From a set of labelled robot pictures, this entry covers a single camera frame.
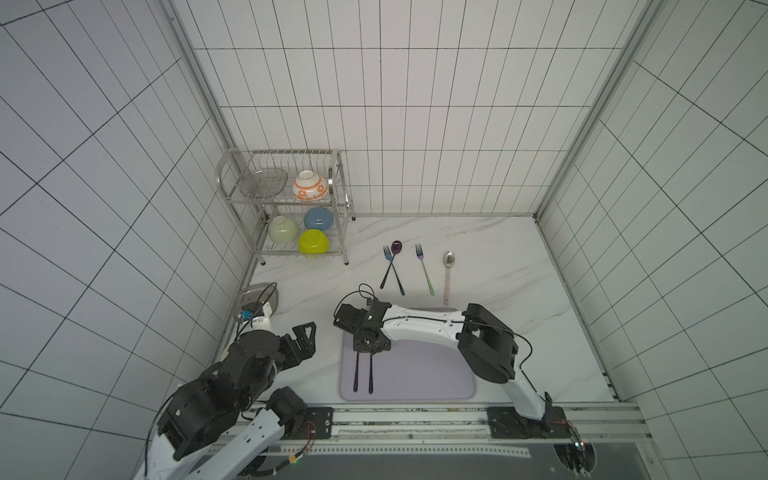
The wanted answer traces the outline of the blue fork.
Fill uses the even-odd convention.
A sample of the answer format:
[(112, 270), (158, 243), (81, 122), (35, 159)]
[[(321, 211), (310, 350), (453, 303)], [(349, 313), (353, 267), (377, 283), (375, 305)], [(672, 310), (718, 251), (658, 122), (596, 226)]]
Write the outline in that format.
[(391, 270), (391, 271), (392, 271), (392, 272), (395, 274), (395, 279), (396, 279), (396, 281), (397, 281), (397, 285), (398, 285), (398, 289), (399, 289), (399, 291), (400, 291), (400, 294), (401, 294), (402, 296), (404, 296), (404, 295), (405, 295), (405, 290), (404, 290), (404, 287), (403, 287), (403, 285), (402, 285), (402, 282), (401, 282), (401, 280), (400, 280), (399, 274), (397, 273), (397, 269), (396, 269), (396, 267), (394, 266), (394, 261), (393, 261), (393, 267), (392, 267), (392, 270)]

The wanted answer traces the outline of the purple magenta spoon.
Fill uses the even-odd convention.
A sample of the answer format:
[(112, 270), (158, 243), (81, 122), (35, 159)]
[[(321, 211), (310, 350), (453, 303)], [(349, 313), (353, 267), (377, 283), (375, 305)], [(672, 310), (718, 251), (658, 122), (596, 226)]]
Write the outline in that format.
[(389, 275), (389, 273), (390, 273), (390, 271), (392, 270), (392, 267), (393, 267), (394, 258), (395, 258), (395, 256), (397, 254), (399, 254), (401, 252), (401, 250), (402, 250), (402, 242), (399, 241), (399, 240), (395, 240), (395, 241), (392, 242), (391, 245), (385, 245), (383, 247), (384, 255), (385, 255), (386, 260), (389, 262), (389, 265), (388, 265), (388, 269), (387, 269), (387, 271), (386, 271), (386, 273), (385, 273), (385, 275), (384, 275), (384, 277), (383, 277), (383, 279), (382, 279), (382, 281), (380, 283), (380, 288), (381, 289), (383, 289), (384, 286), (386, 285), (386, 281), (387, 281), (388, 275)]

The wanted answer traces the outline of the dark purple fork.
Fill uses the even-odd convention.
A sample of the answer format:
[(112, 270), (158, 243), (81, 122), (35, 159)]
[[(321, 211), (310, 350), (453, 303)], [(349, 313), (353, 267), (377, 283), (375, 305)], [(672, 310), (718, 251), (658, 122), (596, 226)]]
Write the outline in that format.
[(354, 369), (354, 376), (353, 376), (353, 392), (358, 392), (359, 390), (359, 370), (360, 370), (360, 353), (356, 352), (355, 356), (355, 369)]

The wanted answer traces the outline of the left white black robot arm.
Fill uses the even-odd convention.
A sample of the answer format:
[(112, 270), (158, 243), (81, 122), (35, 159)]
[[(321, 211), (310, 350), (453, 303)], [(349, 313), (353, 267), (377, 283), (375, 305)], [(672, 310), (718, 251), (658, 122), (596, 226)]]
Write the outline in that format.
[(145, 442), (139, 479), (261, 479), (296, 463), (314, 441), (331, 435), (333, 410), (310, 407), (291, 388), (272, 392), (244, 429), (216, 453), (211, 446), (235, 426), (276, 376), (310, 359), (316, 325), (277, 336), (237, 337), (227, 356), (180, 386), (163, 404)]

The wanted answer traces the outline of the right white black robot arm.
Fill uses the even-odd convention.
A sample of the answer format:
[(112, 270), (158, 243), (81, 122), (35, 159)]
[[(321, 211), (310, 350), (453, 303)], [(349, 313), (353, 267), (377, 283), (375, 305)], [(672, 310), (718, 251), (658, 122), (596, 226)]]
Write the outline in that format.
[(353, 337), (353, 349), (370, 355), (389, 351), (399, 341), (439, 345), (458, 351), (479, 379), (498, 384), (510, 407), (486, 410), (490, 434), (496, 439), (569, 440), (584, 446), (576, 428), (551, 397), (539, 394), (530, 380), (518, 375), (519, 348), (513, 330), (485, 307), (470, 303), (463, 311), (409, 309), (376, 298), (365, 308), (341, 303), (334, 326)]

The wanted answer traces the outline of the grey glass plate on table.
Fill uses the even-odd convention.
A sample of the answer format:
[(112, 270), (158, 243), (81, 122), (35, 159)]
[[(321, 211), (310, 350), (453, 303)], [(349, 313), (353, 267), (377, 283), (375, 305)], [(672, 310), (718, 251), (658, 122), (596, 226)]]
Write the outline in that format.
[(235, 305), (235, 314), (240, 316), (245, 312), (245, 318), (251, 319), (272, 315), (279, 304), (279, 293), (276, 282), (261, 282), (244, 288)]

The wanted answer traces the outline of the lilac rectangular placemat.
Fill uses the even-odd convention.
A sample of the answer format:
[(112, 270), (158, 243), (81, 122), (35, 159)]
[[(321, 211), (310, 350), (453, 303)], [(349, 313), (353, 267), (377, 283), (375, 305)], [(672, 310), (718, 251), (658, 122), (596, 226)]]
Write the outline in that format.
[(340, 395), (352, 402), (467, 400), (476, 393), (476, 377), (461, 353), (416, 341), (397, 341), (374, 355), (374, 392), (368, 393), (369, 353), (360, 354), (359, 390), (353, 392), (356, 352), (344, 332)]

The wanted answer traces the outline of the lime green bowl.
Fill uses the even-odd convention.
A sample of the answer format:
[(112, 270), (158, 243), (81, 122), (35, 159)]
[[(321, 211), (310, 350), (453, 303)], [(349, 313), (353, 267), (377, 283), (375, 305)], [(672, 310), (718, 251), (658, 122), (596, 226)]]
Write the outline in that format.
[(330, 240), (324, 231), (308, 229), (304, 231), (298, 240), (299, 252), (308, 255), (327, 253), (330, 248)]

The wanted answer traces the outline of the blue bowl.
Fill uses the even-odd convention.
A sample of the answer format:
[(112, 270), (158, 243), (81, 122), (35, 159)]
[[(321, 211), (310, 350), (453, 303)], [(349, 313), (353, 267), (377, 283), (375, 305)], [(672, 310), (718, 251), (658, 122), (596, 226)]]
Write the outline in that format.
[(325, 207), (314, 207), (306, 212), (303, 223), (307, 230), (327, 231), (334, 224), (334, 215)]

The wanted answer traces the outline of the pale green bowl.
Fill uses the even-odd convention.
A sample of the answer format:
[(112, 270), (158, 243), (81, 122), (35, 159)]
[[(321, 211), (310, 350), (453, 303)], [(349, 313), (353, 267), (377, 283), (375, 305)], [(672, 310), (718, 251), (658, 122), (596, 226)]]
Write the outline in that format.
[(297, 222), (290, 216), (278, 215), (268, 226), (268, 236), (274, 244), (287, 244), (294, 241), (299, 233)]

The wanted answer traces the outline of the steel two-tier dish rack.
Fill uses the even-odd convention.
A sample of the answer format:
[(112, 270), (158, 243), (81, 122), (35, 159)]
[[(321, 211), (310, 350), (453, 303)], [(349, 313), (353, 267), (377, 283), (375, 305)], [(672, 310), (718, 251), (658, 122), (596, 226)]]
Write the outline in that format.
[[(243, 174), (250, 169), (279, 168), (288, 172), (288, 182), (283, 192), (271, 199), (245, 197), (239, 190)], [(302, 202), (294, 198), (292, 185), (300, 171), (312, 170), (325, 178), (329, 193), (321, 200)], [(333, 257), (349, 263), (346, 230), (356, 219), (351, 188), (347, 180), (343, 153), (339, 150), (238, 150), (224, 151), (215, 167), (215, 182), (224, 203), (235, 213), (242, 235), (253, 249), (259, 264), (264, 265), (270, 256)], [(308, 255), (299, 252), (298, 240), (307, 229), (303, 218), (314, 207), (325, 207), (334, 215), (333, 226), (324, 231), (330, 240), (327, 253)], [(297, 238), (287, 244), (274, 244), (268, 236), (271, 220), (278, 216), (290, 216), (299, 226)]]

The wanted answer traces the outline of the white orange patterned bowl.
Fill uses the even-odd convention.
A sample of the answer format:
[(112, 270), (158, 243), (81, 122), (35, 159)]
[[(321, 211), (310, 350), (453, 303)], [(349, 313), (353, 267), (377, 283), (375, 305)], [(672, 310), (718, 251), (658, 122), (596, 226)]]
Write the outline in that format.
[(294, 198), (302, 202), (319, 201), (328, 193), (327, 180), (312, 170), (300, 171), (292, 185)]

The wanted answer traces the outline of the clear glass plate in rack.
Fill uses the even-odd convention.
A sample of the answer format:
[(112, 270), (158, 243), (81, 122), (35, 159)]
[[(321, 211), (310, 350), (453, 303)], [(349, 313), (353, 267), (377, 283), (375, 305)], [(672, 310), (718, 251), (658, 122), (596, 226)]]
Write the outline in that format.
[(250, 169), (243, 174), (239, 190), (248, 198), (271, 199), (283, 192), (288, 172), (279, 168)]

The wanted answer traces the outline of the aluminium mounting rail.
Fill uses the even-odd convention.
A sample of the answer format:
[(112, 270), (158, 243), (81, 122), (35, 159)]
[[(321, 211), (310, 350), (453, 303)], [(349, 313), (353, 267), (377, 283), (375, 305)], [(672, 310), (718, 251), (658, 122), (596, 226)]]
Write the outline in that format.
[(525, 457), (529, 444), (564, 451), (580, 444), (648, 443), (650, 430), (632, 403), (565, 403), (546, 427), (516, 415), (510, 405), (335, 404), (310, 407), (284, 427), (275, 415), (250, 410), (203, 451), (213, 456), (234, 440), (257, 453), (289, 455), (490, 454)]

